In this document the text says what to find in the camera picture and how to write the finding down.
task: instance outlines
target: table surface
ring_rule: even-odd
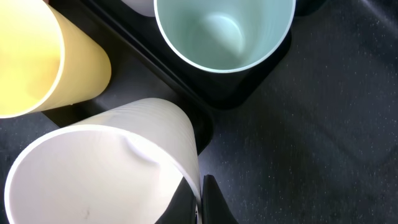
[[[295,19],[290,51],[243,105],[209,108],[215,131],[200,171],[216,177],[239,223],[398,223],[396,9],[392,1],[327,2]],[[123,46],[71,11],[66,17],[95,41]],[[151,80],[122,83],[144,93],[131,100],[176,97],[134,55],[120,59],[117,72]],[[131,93],[92,102],[119,106],[118,94]],[[3,183],[23,148],[54,129],[42,113],[0,121]]]

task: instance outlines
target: light blue cup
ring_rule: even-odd
[[[251,68],[282,43],[296,0],[154,0],[171,49],[207,72]]]

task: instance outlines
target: light blue cup rim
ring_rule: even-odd
[[[296,7],[296,0],[291,0],[293,2],[292,4],[292,11],[290,12],[290,19],[289,19],[289,23],[288,26],[286,26],[286,30],[284,32],[284,34],[281,36],[281,38],[279,39],[278,43],[274,46],[274,48],[272,50],[270,50],[265,56],[263,56],[262,58],[260,58],[259,60],[253,62],[250,65],[246,65],[244,67],[241,68],[234,68],[234,69],[224,69],[224,70],[220,70],[220,69],[213,69],[213,68],[207,68],[204,66],[201,66],[195,62],[192,62],[191,60],[189,60],[188,58],[186,58],[184,55],[182,55],[174,46],[173,44],[170,42],[169,38],[167,37],[166,33],[163,30],[162,24],[160,23],[160,19],[159,19],[159,12],[157,9],[157,1],[158,0],[154,0],[154,4],[155,4],[155,16],[156,16],[156,22],[157,25],[159,26],[160,29],[160,33],[162,34],[163,38],[166,40],[166,43],[169,45],[169,47],[174,51],[174,53],[176,53],[180,58],[182,58],[184,61],[188,62],[190,65],[202,69],[206,72],[212,72],[212,73],[234,73],[234,72],[241,72],[243,70],[252,68],[258,64],[260,64],[261,62],[263,62],[265,59],[267,59],[269,56],[272,55],[272,53],[274,53],[276,51],[276,49],[280,46],[280,44],[282,43],[282,41],[284,41],[287,33],[289,32],[290,26],[292,25],[293,22],[293,18],[294,18],[294,11],[295,11],[295,7]]]

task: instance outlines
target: cup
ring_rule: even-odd
[[[155,0],[170,48],[196,68],[232,73],[269,57],[287,35],[296,0]]]
[[[111,77],[105,51],[42,0],[0,1],[0,118],[89,100]]]
[[[6,180],[6,213],[10,224],[155,223],[183,176],[201,208],[190,120],[168,101],[139,100],[24,149]]]
[[[122,0],[122,2],[143,16],[155,17],[153,0]]]

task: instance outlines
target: cup rim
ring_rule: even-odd
[[[181,172],[183,178],[188,182],[189,186],[191,187],[192,193],[196,198],[200,196],[200,189],[197,189],[195,187],[195,182],[193,181],[193,177],[190,177],[187,173],[187,171],[170,155],[167,153],[166,150],[164,150],[162,147],[157,145],[156,143],[152,142],[151,140],[148,140],[147,138],[136,134],[132,133],[130,131],[121,129],[121,128],[115,128],[111,126],[106,126],[106,125],[101,125],[101,124],[76,124],[72,126],[67,126],[65,128],[60,128],[57,130],[54,130],[52,132],[49,132],[38,139],[36,139],[34,142],[30,143],[17,157],[17,159],[14,161],[12,164],[10,171],[7,175],[6,178],[6,184],[4,188],[4,206],[6,209],[6,216],[9,220],[10,224],[16,224],[14,217],[12,216],[12,209],[11,209],[11,201],[10,201],[10,195],[11,195],[11,185],[13,178],[16,174],[16,171],[22,161],[31,153],[35,148],[37,148],[39,145],[44,143],[45,141],[52,139],[54,137],[63,135],[63,134],[68,134],[68,133],[74,133],[77,131],[112,131],[113,133],[119,134],[120,136],[124,136],[126,138],[134,137],[134,138],[139,138],[140,140],[150,142],[154,146],[158,147],[159,150],[164,153],[164,156],[166,157],[166,160],[169,164],[172,164],[177,168],[179,172]]]
[[[58,38],[59,38],[59,42],[60,42],[60,64],[59,64],[59,68],[58,68],[58,72],[57,75],[55,76],[55,80],[53,81],[50,89],[48,90],[48,92],[33,106],[31,106],[30,108],[27,108],[26,110],[22,110],[20,112],[14,113],[14,114],[1,114],[0,113],[0,119],[3,118],[15,118],[17,116],[23,115],[23,114],[27,114],[30,112],[33,112],[34,110],[36,110],[38,107],[40,107],[45,101],[48,100],[48,98],[50,98],[50,96],[52,95],[52,93],[55,91],[56,87],[58,86],[62,73],[63,73],[63,68],[65,65],[65,42],[63,40],[63,35],[62,35],[62,30],[60,27],[60,24],[58,22],[58,19],[55,17],[54,13],[52,12],[49,5],[47,5],[44,1],[33,1],[33,2],[37,2],[37,4],[41,4],[41,6],[38,7],[42,7],[44,11],[48,10],[48,17],[49,19],[54,21],[54,28],[56,29]]]
[[[157,2],[158,0],[154,0],[154,4],[155,4],[155,17],[156,17],[156,22],[157,25],[159,26],[160,29],[160,33],[162,34],[163,38],[166,40],[167,45],[169,45],[169,47],[174,51],[174,53],[176,53],[180,58],[182,58],[184,61],[186,61],[187,63],[189,63],[190,65],[199,68],[201,70],[204,70],[206,72],[211,72],[211,73],[234,73],[234,72],[242,72],[243,70],[252,68],[258,64],[260,64],[261,62],[263,62],[265,59],[267,59],[269,56],[271,56],[271,54],[273,54],[276,49],[280,46],[280,44],[282,43],[282,41],[286,38],[287,33],[289,32],[289,29],[292,25],[293,22],[293,18],[294,18],[294,11],[295,11],[295,6],[296,6],[296,0],[291,0],[292,1],[292,8],[291,8],[291,12],[290,12],[290,18],[289,18],[289,23],[286,26],[286,30],[284,32],[284,34],[280,37],[278,43],[274,46],[274,48],[272,48],[270,51],[268,51],[268,53],[263,56],[262,58],[260,58],[259,60],[253,62],[250,65],[246,65],[244,67],[240,67],[240,68],[234,68],[234,69],[214,69],[214,68],[208,68],[208,67],[204,67],[202,65],[199,65],[191,60],[189,60],[188,58],[186,58],[184,55],[182,55],[171,43],[171,41],[169,40],[169,38],[167,37],[166,33],[163,30],[162,24],[160,23],[160,19],[159,19],[159,11],[157,8]]]

